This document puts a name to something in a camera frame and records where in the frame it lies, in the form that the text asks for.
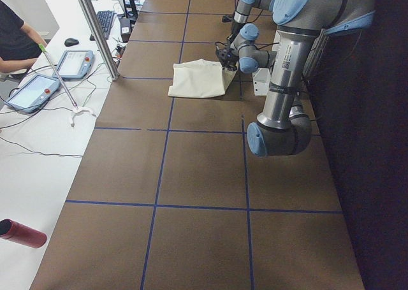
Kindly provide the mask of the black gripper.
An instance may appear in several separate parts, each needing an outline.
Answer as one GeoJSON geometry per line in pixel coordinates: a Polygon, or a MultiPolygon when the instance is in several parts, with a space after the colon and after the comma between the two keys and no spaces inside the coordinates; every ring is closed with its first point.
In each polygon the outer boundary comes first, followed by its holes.
{"type": "Polygon", "coordinates": [[[231,49],[221,49],[219,51],[219,62],[224,69],[237,69],[238,57],[231,49]]]}
{"type": "Polygon", "coordinates": [[[236,37],[237,34],[240,32],[241,28],[242,28],[242,23],[233,20],[231,24],[231,35],[230,36],[236,37]]]}

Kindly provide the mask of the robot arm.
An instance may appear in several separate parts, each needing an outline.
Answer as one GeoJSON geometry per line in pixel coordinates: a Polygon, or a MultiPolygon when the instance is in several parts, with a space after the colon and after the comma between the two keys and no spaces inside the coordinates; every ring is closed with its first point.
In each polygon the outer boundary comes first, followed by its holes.
{"type": "Polygon", "coordinates": [[[272,11],[275,0],[238,0],[231,25],[231,34],[229,41],[233,41],[239,31],[247,23],[251,10],[258,8],[260,10],[272,11]]]}
{"type": "Polygon", "coordinates": [[[311,123],[298,99],[303,68],[321,34],[350,34],[370,27],[375,0],[239,0],[231,34],[216,54],[230,70],[270,71],[263,111],[247,128],[251,152],[259,157],[289,156],[305,150],[311,123]],[[258,28],[248,21],[253,8],[272,13],[280,37],[274,52],[259,50],[258,28]]]}

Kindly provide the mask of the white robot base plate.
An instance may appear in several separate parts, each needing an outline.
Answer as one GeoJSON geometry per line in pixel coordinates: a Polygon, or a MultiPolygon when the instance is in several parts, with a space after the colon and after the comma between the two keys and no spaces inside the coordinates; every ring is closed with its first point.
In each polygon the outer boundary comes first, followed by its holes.
{"type": "Polygon", "coordinates": [[[271,72],[268,68],[259,68],[252,73],[255,96],[266,96],[269,91],[271,72]]]}

